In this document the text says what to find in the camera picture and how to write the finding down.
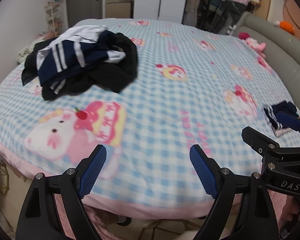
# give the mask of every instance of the pile of clothes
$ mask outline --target pile of clothes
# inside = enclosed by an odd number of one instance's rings
[[[53,100],[94,84],[119,93],[136,78],[137,66],[137,48],[128,37],[85,25],[35,44],[21,78],[26,85],[38,76],[43,99]]]
[[[263,111],[266,121],[276,137],[292,130],[300,130],[299,115],[292,102],[282,101],[277,105],[265,105]]]

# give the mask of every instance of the human hand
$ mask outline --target human hand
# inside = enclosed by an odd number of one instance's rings
[[[286,204],[282,208],[283,218],[285,220],[292,221],[293,214],[298,214],[299,212],[300,212],[299,203],[292,196],[287,196]]]

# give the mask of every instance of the blue gingham bedsheet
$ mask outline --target blue gingham bedsheet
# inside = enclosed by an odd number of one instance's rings
[[[297,132],[275,138],[267,125],[261,107],[292,99],[239,39],[155,20],[77,25],[106,25],[131,38],[138,77],[120,94],[93,86],[47,102],[38,80],[22,86],[24,65],[16,67],[0,85],[0,143],[26,162],[61,174],[103,143],[107,160],[93,194],[149,209],[179,208],[211,200],[189,160],[191,145],[242,175],[261,167],[261,157],[242,141],[244,127],[281,146],[300,146]],[[61,137],[50,137],[56,127]]]

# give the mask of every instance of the white striped sleeve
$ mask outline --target white striped sleeve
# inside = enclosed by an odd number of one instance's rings
[[[51,88],[52,90],[54,90],[54,89],[55,89],[55,87],[56,87],[56,85],[58,85],[58,84],[59,84],[59,82],[58,82],[58,81],[56,81],[56,82],[53,82],[53,83],[51,84],[50,88]]]
[[[57,66],[57,71],[58,71],[58,73],[60,73],[60,72],[62,72],[62,69],[61,69],[61,65],[60,65],[56,45],[52,46],[51,49],[52,49],[52,55],[53,55],[54,61],[55,61],[56,66]]]
[[[60,90],[64,87],[66,84],[66,79],[62,80],[60,84],[57,86],[57,88],[54,90],[55,94],[59,94]]]
[[[77,40],[74,41],[73,47],[74,47],[74,52],[75,52],[75,55],[77,56],[77,60],[80,64],[80,66],[85,67],[86,62],[84,60],[84,55],[83,55],[83,52],[81,50],[80,39],[77,39]]]
[[[66,59],[65,59],[65,52],[63,50],[63,44],[62,41],[58,43],[58,48],[59,48],[59,55],[60,55],[60,60],[61,60],[61,65],[64,70],[68,68],[66,64]]]

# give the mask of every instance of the gray upholstered headboard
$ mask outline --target gray upholstered headboard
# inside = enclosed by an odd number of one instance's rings
[[[249,12],[237,23],[233,36],[247,32],[258,43],[265,42],[266,61],[276,71],[300,109],[300,40]]]

